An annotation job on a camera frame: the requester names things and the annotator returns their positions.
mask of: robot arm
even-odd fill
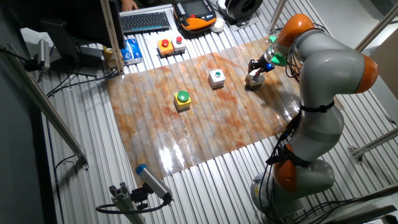
[[[280,151],[282,155],[268,161],[274,165],[270,175],[275,186],[261,184],[266,174],[259,174],[252,183],[252,198],[263,212],[271,204],[267,201],[269,192],[275,194],[275,202],[284,203],[322,192],[334,184],[333,169],[318,159],[336,145],[343,131],[343,116],[334,106],[333,97],[362,93],[378,75],[377,65],[369,57],[316,29],[303,14],[289,19],[260,59],[250,61],[249,72],[256,67],[265,70],[269,64],[285,66],[273,58],[287,57],[291,47],[302,65],[301,110],[294,118],[294,135]]]

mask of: white button box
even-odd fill
[[[225,76],[221,69],[213,70],[209,73],[208,81],[212,89],[221,88],[224,86]]]
[[[172,44],[174,47],[174,54],[184,54],[187,48],[187,41],[183,37],[176,37],[172,39]]]

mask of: person's hand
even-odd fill
[[[132,9],[138,9],[137,4],[133,0],[123,0],[122,1],[122,12],[128,12]]]

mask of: blue box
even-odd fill
[[[134,65],[142,62],[142,54],[136,39],[127,39],[126,48],[121,49],[125,65]]]

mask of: slotted metal table surface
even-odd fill
[[[159,58],[148,44],[150,34],[129,35],[137,39],[143,54],[143,62],[124,67],[125,73],[135,73],[161,67],[171,63],[195,58],[211,52],[244,44],[264,36],[277,1],[265,0],[256,16],[260,22],[239,31],[228,26],[220,34],[205,32],[188,40],[183,55]],[[165,10],[173,29],[172,11]],[[277,23],[282,27],[289,17],[304,13],[318,24],[323,24],[307,0],[288,1]],[[99,44],[88,47],[102,49]],[[99,77],[107,72],[98,72]],[[44,76],[40,83],[45,93],[55,88],[67,75]],[[78,83],[93,78],[70,75],[67,83]],[[325,192],[302,199],[304,209],[328,200],[346,199],[369,194],[397,182],[398,153],[397,139],[379,146],[365,154],[361,165],[349,157],[349,145],[363,146],[393,129],[378,107],[376,97],[367,91],[359,95],[338,96],[345,110],[345,128],[340,142],[321,159],[329,162],[336,176],[335,185]],[[61,201],[56,197],[54,174],[51,173],[53,194],[58,222],[62,223],[59,203],[62,205],[65,223],[129,223],[123,215],[105,215],[95,211],[98,205],[111,203],[108,192],[110,185],[126,182],[130,189],[136,188],[126,152],[123,148],[118,127],[109,102],[106,85],[103,82],[89,82],[58,92],[50,101],[70,128],[81,146],[84,147],[90,168],[75,166],[76,159],[60,165],[57,170],[60,180]],[[51,160],[49,135],[46,132],[49,164]],[[73,155],[59,134],[50,126],[55,163]],[[197,166],[164,178],[175,201],[162,210],[143,214],[147,223],[260,223],[261,214],[250,199],[249,186],[255,175],[264,171],[276,137],[264,139],[216,157]],[[151,195],[149,207],[160,205],[160,200]]]

